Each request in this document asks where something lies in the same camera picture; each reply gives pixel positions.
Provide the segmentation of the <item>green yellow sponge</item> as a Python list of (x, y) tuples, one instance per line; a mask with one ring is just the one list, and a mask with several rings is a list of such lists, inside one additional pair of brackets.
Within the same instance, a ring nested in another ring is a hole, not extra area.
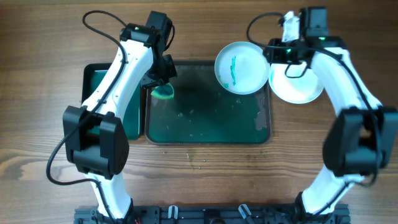
[(174, 94), (175, 91), (173, 86), (170, 83), (167, 83), (165, 85), (155, 87), (150, 95), (160, 100), (169, 100), (174, 97)]

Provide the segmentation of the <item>white plate front stained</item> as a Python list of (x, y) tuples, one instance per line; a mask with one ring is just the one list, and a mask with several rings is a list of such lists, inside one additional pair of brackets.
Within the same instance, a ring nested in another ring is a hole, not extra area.
[(324, 86), (307, 64), (271, 65), (269, 85), (272, 91), (282, 100), (293, 104), (305, 104), (317, 99)]

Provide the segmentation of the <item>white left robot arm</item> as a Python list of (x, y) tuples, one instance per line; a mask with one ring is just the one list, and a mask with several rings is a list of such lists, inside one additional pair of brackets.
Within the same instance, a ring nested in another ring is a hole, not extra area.
[(77, 108), (63, 114), (67, 159), (85, 181), (91, 182), (98, 208), (96, 219), (103, 223), (125, 223), (132, 210), (122, 170), (129, 154), (123, 127), (128, 104), (136, 88), (170, 88), (176, 76), (169, 48), (174, 25), (128, 24), (117, 41), (117, 54), (95, 91)]

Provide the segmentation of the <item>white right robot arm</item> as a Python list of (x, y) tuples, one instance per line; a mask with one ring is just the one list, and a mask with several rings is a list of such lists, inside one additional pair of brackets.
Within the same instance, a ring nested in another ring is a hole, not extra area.
[(354, 185), (369, 187), (387, 166), (397, 133), (397, 110), (383, 106), (354, 69), (339, 37), (271, 39), (263, 55), (274, 67), (304, 64), (321, 81), (336, 114), (323, 143), (324, 166), (296, 198), (300, 221), (319, 220)]

